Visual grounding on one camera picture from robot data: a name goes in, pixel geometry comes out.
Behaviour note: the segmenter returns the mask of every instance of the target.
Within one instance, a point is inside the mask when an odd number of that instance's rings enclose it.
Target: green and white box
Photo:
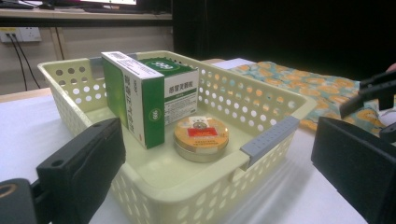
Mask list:
[[[118,52],[102,52],[107,104],[144,148],[164,142],[164,75]]]
[[[165,75],[165,125],[190,116],[197,110],[198,70],[166,58],[139,60]]]

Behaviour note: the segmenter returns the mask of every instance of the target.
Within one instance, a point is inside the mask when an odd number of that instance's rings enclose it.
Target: floral fabric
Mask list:
[[[317,129],[320,116],[340,119],[339,106],[359,90],[359,81],[305,72],[271,62],[242,65],[231,70],[314,98],[318,103],[317,107],[301,121],[303,127],[312,131]],[[373,134],[378,134],[384,128],[378,120],[375,102],[365,104],[363,108],[345,118],[345,121]]]

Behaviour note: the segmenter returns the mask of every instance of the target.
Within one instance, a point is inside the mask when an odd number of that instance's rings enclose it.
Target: white tabletop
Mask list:
[[[37,179],[35,168],[72,139],[52,96],[0,104],[0,182]],[[298,130],[286,159],[224,223],[366,223],[310,160],[314,135]],[[91,223],[130,223],[109,194]]]

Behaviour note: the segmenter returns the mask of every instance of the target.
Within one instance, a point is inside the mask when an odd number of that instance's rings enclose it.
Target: plastic basket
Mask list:
[[[198,68],[197,115],[220,119],[230,130],[222,158],[198,163],[174,150],[174,124],[165,127],[165,144],[150,150],[123,127],[127,160],[111,191],[134,223],[217,223],[285,157],[298,121],[316,105],[308,97],[172,52],[130,56],[165,57]],[[101,61],[77,59],[38,66],[73,134],[114,117],[106,105],[104,79],[93,77],[100,73]]]

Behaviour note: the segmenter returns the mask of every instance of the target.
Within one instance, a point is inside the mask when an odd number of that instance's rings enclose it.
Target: power outlet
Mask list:
[[[0,27],[0,40],[10,43],[11,36],[15,35],[19,42],[41,41],[41,35],[37,27]]]
[[[38,27],[20,27],[20,34],[23,42],[41,41]]]
[[[11,36],[15,35],[19,42],[22,42],[22,36],[20,33],[20,28],[16,27],[0,27],[0,40],[3,43],[10,43]]]

